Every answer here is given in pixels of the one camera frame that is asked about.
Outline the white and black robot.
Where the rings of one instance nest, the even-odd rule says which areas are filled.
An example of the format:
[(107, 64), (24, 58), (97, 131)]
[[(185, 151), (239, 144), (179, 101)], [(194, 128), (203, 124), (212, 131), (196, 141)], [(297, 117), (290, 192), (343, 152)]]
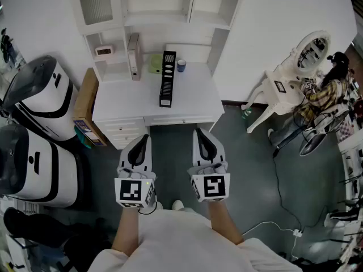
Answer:
[(25, 64), (12, 79), (3, 108), (19, 111), (55, 141), (76, 136), (72, 119), (78, 90), (58, 61), (42, 56)]
[(24, 126), (0, 127), (0, 196), (79, 207), (85, 197), (82, 160)]

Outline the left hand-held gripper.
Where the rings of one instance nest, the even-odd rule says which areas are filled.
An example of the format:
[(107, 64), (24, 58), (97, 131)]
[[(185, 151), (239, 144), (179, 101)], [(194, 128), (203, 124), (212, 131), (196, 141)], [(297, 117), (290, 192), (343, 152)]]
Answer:
[[(115, 178), (116, 202), (124, 208), (148, 209), (155, 207), (156, 174), (152, 170), (151, 137), (141, 135), (132, 140), (121, 152), (118, 178)], [(130, 168), (143, 168), (137, 171)]]

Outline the person's white shirt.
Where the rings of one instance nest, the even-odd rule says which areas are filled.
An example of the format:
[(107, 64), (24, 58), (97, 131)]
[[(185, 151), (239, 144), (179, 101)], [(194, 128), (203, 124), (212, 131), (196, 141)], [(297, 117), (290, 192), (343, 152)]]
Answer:
[(194, 211), (159, 209), (138, 217), (131, 254), (101, 251), (88, 272), (302, 272), (262, 241), (234, 244)]

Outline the black bag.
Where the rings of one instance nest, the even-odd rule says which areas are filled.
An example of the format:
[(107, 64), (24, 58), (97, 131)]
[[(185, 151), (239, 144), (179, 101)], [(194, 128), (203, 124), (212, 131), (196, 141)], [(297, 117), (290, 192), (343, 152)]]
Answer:
[(11, 207), (5, 211), (3, 221), (12, 236), (62, 250), (77, 272), (87, 272), (95, 257), (111, 248), (100, 225), (101, 219), (97, 219), (94, 226), (65, 225), (47, 214), (26, 215)]

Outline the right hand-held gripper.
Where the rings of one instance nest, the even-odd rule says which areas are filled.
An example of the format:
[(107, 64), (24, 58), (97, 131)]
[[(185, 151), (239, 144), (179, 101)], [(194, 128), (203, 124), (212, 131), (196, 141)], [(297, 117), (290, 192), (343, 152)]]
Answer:
[(230, 174), (222, 143), (202, 128), (193, 131), (192, 164), (188, 170), (199, 202), (223, 201), (229, 197)]

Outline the black perforated file holder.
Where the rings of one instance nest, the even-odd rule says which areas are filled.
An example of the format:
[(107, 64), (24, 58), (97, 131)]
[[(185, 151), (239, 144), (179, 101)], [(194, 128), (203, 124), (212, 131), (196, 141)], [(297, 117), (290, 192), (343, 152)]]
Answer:
[(176, 52), (165, 50), (162, 59), (162, 82), (159, 93), (159, 106), (171, 108), (175, 74)]

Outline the white desk with hutch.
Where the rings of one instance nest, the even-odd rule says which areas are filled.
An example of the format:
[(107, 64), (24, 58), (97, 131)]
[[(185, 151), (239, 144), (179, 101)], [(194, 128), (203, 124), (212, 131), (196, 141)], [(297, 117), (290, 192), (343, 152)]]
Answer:
[[(92, 115), (116, 149), (152, 126), (198, 124), (212, 129), (224, 113), (214, 74), (241, 0), (71, 0), (99, 81)], [(141, 78), (133, 81), (128, 57), (139, 33)], [(112, 45), (98, 57), (95, 48)], [(171, 108), (159, 106), (162, 73), (148, 72), (151, 54), (176, 52)], [(185, 60), (184, 72), (177, 61)]]

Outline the pink alarm clock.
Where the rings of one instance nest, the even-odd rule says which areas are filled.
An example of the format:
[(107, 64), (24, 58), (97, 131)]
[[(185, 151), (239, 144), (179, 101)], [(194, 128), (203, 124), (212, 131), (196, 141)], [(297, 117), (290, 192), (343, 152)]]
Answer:
[(114, 48), (112, 45), (101, 45), (95, 48), (95, 55), (98, 57), (108, 56), (114, 53)]

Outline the tall beige rectangular box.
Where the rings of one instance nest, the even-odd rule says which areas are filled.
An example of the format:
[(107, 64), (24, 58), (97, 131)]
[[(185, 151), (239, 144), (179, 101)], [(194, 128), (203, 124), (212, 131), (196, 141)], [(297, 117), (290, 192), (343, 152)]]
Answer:
[(128, 42), (128, 57), (133, 81), (139, 81), (141, 78), (142, 57), (139, 40), (139, 33), (132, 33)]

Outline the brown cardboard box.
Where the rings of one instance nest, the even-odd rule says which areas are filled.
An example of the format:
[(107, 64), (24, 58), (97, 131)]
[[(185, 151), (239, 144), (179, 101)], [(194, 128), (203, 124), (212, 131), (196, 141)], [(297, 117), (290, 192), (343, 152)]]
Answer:
[(88, 147), (91, 143), (94, 146), (107, 145), (104, 134), (92, 119), (98, 87), (99, 82), (94, 69), (88, 68), (79, 89), (72, 116), (76, 133)]

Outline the person's right forearm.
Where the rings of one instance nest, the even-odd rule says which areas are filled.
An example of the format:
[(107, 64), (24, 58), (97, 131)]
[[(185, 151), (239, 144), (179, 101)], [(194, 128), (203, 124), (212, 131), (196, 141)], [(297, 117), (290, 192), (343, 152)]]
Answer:
[(208, 213), (212, 229), (235, 245), (244, 238), (233, 222), (224, 201), (208, 202)]

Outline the green desk fan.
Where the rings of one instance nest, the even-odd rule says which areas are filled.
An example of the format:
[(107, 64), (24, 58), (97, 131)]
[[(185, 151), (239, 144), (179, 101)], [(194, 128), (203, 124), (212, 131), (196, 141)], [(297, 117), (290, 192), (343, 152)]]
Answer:
[(149, 59), (148, 72), (153, 74), (161, 74), (162, 62), (162, 54), (151, 54)]

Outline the person's left forearm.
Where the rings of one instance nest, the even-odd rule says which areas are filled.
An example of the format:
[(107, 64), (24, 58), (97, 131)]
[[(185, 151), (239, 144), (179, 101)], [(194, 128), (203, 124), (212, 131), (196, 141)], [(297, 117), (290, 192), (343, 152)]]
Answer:
[(121, 214), (119, 226), (114, 238), (112, 249), (122, 252), (127, 256), (139, 246), (139, 213), (137, 209), (124, 208)]

